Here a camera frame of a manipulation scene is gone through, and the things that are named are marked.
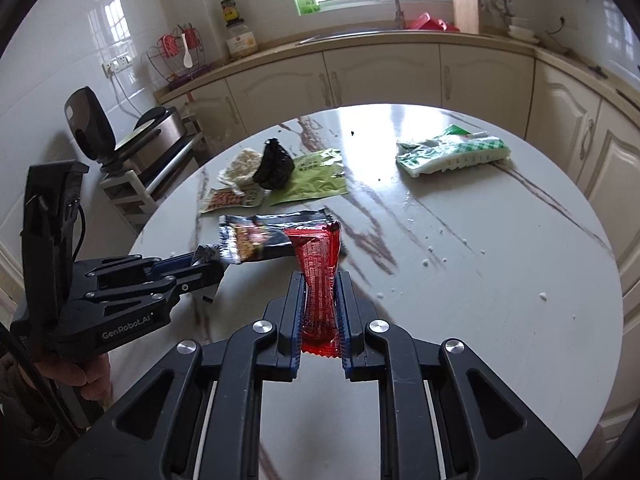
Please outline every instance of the wall socket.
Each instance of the wall socket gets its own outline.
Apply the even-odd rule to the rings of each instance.
[[[126,52],[109,61],[105,61],[102,64],[102,69],[104,70],[104,75],[107,76],[107,79],[111,79],[113,75],[130,68],[132,65],[133,59],[131,59],[130,54]]]

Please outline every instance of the white cabinet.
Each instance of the white cabinet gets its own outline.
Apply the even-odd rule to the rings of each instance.
[[[246,138],[244,124],[223,79],[187,92],[166,105],[175,106],[181,115],[188,112],[197,117],[214,156]]]
[[[269,63],[226,81],[250,135],[334,107],[322,54]]]
[[[372,103],[439,107],[437,44],[382,44],[324,53],[336,106]]]
[[[578,187],[609,237],[624,295],[622,355],[602,425],[617,436],[640,398],[640,130],[603,101]]]
[[[609,237],[627,294],[640,280],[640,131],[603,101],[585,151],[578,187]]]
[[[536,63],[526,140],[574,182],[586,159],[600,101],[596,92],[571,76],[546,63]]]
[[[488,48],[442,44],[442,107],[496,124],[524,138],[533,58]]]

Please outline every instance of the kitchen sink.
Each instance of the kitchen sink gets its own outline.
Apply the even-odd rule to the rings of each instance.
[[[324,40],[336,40],[337,38],[348,38],[350,36],[365,36],[367,34],[375,34],[377,32],[400,32],[397,28],[354,28],[351,30],[340,30],[337,32],[326,32],[324,34],[318,34],[312,38],[300,41],[299,45],[317,43]]]

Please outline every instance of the countertop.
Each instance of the countertop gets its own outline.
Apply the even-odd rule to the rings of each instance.
[[[496,50],[504,50],[513,52],[514,54],[522,54],[523,56],[531,56],[537,60],[543,61],[562,72],[576,78],[581,83],[587,85],[593,91],[600,94],[604,99],[609,101],[613,106],[618,108],[632,122],[640,128],[640,109],[635,108],[625,98],[617,94],[616,90],[624,92],[640,107],[640,92],[636,91],[631,85],[614,74],[608,73],[609,79],[602,79],[596,76],[585,62],[571,59],[561,54],[556,54],[550,50],[535,46],[522,41],[512,40],[511,38],[503,38],[500,36],[473,34],[458,34],[453,32],[427,32],[427,31],[389,31],[374,32],[371,34],[361,34],[357,36],[346,36],[343,38],[335,38],[332,40],[322,40],[315,43],[307,43],[300,45],[299,41],[286,43],[281,46],[269,48],[245,57],[238,61],[226,64],[220,68],[212,70],[200,76],[197,79],[187,83],[180,88],[161,94],[156,92],[156,98],[160,104],[164,104],[176,97],[179,97],[193,89],[230,75],[264,65],[274,61],[280,61],[295,56],[304,56],[305,54],[314,54],[316,52],[324,52],[325,50],[334,50],[337,48],[348,48],[352,46],[364,46],[369,44],[393,44],[393,43],[440,43],[440,44],[459,44],[467,46],[476,46],[481,48],[492,48]]]
[[[418,178],[398,168],[397,138],[433,137],[448,124],[498,135],[512,150],[511,163]],[[293,155],[340,148],[348,194],[198,215],[203,195],[220,186],[218,171],[271,137]],[[620,357],[616,261],[572,181],[492,124],[410,105],[338,108],[288,121],[242,140],[189,177],[132,252],[166,258],[217,243],[219,213],[322,207],[340,221],[346,256],[339,268],[350,273],[358,296],[415,338],[462,339],[572,453],[582,450]],[[114,398],[178,342],[219,341],[261,319],[298,269],[293,257],[230,266],[213,303],[200,302],[197,291],[183,295],[170,325],[111,352]],[[293,383],[264,383],[260,477],[378,478],[379,424],[376,383],[350,383],[340,359],[302,354]]]

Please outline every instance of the green snack packet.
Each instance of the green snack packet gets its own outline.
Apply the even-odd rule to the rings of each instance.
[[[396,142],[398,163],[409,175],[458,170],[507,158],[511,150],[498,137],[487,132],[470,134],[449,126],[434,139],[423,142]]]
[[[294,200],[310,200],[347,193],[342,154],[337,148],[300,155],[293,159],[295,168],[284,189],[275,190],[268,205]]]

